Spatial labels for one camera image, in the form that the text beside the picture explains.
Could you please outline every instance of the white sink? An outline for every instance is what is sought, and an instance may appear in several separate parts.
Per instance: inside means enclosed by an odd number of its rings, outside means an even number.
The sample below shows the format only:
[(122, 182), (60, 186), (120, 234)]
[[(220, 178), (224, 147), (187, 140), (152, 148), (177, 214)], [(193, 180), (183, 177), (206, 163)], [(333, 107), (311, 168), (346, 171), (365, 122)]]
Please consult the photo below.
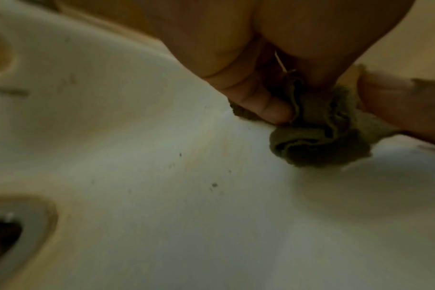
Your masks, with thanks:
[(0, 96), (0, 195), (58, 210), (1, 289), (435, 290), (435, 149), (299, 170), (156, 41), (14, 0), (0, 35), (30, 92)]

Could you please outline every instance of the crumpled cloth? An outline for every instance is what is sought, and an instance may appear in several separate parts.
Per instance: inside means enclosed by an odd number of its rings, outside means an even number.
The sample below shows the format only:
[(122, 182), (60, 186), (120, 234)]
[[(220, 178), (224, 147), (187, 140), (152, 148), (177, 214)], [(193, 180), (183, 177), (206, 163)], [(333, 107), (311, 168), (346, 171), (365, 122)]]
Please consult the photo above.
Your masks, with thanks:
[[(302, 80), (289, 73), (271, 93), (292, 104), (295, 117), (270, 135), (270, 150), (297, 167), (345, 165), (371, 155), (381, 139), (401, 131), (357, 109), (358, 97), (345, 86), (322, 93), (307, 93)], [(260, 118), (230, 103), (236, 116)]]

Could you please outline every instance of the white porcelain surface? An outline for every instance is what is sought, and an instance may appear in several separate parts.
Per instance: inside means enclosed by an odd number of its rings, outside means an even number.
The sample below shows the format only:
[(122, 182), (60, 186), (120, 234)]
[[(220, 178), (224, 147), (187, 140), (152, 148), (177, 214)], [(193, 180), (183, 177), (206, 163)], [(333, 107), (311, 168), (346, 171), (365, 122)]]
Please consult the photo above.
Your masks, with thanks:
[(435, 290), (435, 149), (397, 137), (298, 170), (148, 42), (13, 0), (0, 33), (0, 86), (31, 93), (0, 97), (0, 195), (59, 213), (3, 289)]

